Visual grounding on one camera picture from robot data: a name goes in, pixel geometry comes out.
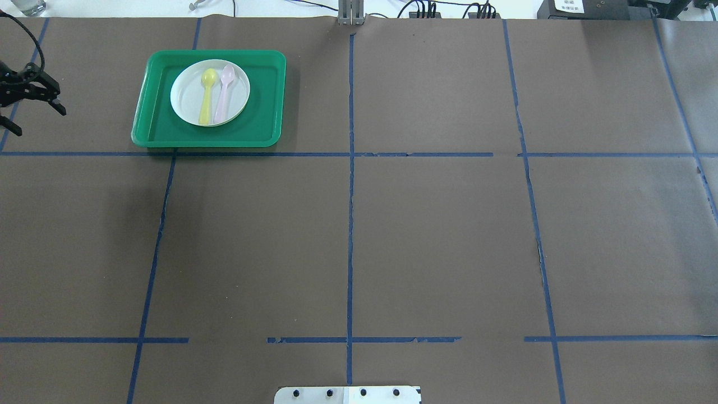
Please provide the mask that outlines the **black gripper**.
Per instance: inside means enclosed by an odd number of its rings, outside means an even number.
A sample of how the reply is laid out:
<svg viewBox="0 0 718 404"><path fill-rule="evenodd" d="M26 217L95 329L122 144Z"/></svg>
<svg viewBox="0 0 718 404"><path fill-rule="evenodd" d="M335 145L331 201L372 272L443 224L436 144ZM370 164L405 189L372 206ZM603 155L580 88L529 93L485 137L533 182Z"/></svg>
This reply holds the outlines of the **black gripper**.
<svg viewBox="0 0 718 404"><path fill-rule="evenodd" d="M26 64L20 72L13 71L4 62L1 62L1 105L9 107L21 100L41 100L47 102L62 117L67 116L67 110L59 100L61 88L59 83L33 62ZM20 126L13 123L10 118L0 116L0 125L16 136L22 135Z"/></svg>

